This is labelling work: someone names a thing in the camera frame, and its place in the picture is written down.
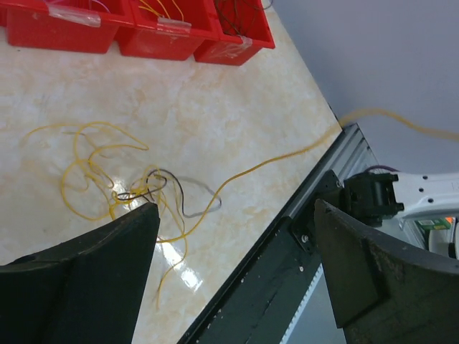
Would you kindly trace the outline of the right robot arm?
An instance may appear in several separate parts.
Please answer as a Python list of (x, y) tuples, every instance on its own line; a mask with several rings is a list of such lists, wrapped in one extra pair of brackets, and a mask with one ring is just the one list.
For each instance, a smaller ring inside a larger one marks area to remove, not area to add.
[(458, 212), (458, 173), (359, 173), (344, 181), (340, 209), (380, 227), (385, 219), (416, 219)]

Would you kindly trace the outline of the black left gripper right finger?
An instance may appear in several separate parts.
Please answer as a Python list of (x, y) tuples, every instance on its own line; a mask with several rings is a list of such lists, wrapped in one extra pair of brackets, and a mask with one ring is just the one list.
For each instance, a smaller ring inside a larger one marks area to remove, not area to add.
[(458, 261), (315, 202), (316, 240), (348, 343), (457, 343)]

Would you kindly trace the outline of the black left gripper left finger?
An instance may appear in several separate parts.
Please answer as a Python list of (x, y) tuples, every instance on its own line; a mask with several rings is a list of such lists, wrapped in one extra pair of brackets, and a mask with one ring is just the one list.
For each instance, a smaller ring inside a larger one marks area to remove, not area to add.
[(146, 203), (1, 266), (1, 342), (131, 343), (159, 224)]

